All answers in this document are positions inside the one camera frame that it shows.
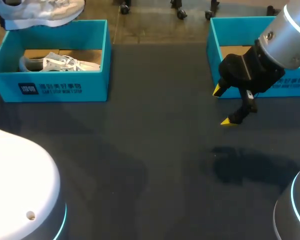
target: shoelace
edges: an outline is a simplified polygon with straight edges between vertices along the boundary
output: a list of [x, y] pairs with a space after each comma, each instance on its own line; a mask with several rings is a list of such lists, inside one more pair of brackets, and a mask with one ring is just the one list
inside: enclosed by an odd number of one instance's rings
[[62, 57], [67, 58], [67, 60], [65, 59], [61, 59], [61, 61], [64, 63], [65, 66], [69, 65], [70, 68], [73, 68], [75, 71], [82, 71], [83, 69], [80, 66], [80, 61], [77, 59], [74, 59], [71, 56], [67, 56], [67, 55], [62, 55]]

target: box logo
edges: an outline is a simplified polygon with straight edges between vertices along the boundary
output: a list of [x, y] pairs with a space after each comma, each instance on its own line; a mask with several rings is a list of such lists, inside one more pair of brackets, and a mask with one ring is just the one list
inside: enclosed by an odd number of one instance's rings
[[37, 95], [38, 90], [36, 88], [36, 85], [32, 82], [28, 82], [28, 83], [18, 83], [18, 86], [21, 90], [21, 93], [23, 95]]

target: floor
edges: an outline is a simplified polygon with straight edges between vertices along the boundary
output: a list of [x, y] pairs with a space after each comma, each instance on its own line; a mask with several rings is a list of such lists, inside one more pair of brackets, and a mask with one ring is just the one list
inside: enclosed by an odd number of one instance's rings
[[[209, 23], [205, 10], [209, 0], [184, 0], [183, 9], [188, 17], [179, 20], [171, 9], [170, 0], [132, 0], [128, 15], [119, 13], [119, 0], [87, 0], [86, 8], [79, 19], [107, 19], [111, 41], [114, 44], [176, 44], [205, 43]], [[282, 8], [286, 0], [271, 4]], [[218, 16], [263, 16], [267, 0], [224, 0]], [[0, 28], [0, 43], [5, 32]]]
[[300, 97], [258, 98], [258, 114], [220, 126], [241, 101], [212, 96], [205, 49], [113, 45], [107, 102], [0, 99], [0, 129], [58, 166], [69, 240], [276, 240], [274, 206], [300, 170]]

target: white shoe sole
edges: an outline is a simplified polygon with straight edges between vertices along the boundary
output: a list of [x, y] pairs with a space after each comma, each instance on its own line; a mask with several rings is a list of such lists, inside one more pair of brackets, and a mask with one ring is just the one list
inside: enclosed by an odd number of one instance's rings
[[84, 7], [76, 12], [75, 14], [68, 16], [63, 19], [59, 20], [46, 20], [46, 19], [20, 19], [20, 20], [4, 20], [5, 21], [5, 30], [20, 30], [20, 29], [27, 29], [33, 26], [48, 26], [51, 28], [59, 27], [70, 23], [74, 19], [76, 19], [84, 10]]

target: yellow fingertip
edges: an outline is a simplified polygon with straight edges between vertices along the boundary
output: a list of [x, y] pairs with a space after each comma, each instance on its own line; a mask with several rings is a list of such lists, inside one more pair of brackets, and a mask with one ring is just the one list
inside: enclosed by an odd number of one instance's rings
[[212, 94], [212, 96], [215, 96], [215, 94], [217, 93], [217, 91], [220, 89], [219, 83], [215, 86], [214, 92]]
[[225, 126], [237, 126], [238, 124], [231, 123], [229, 118], [227, 117], [220, 125], [225, 125]]

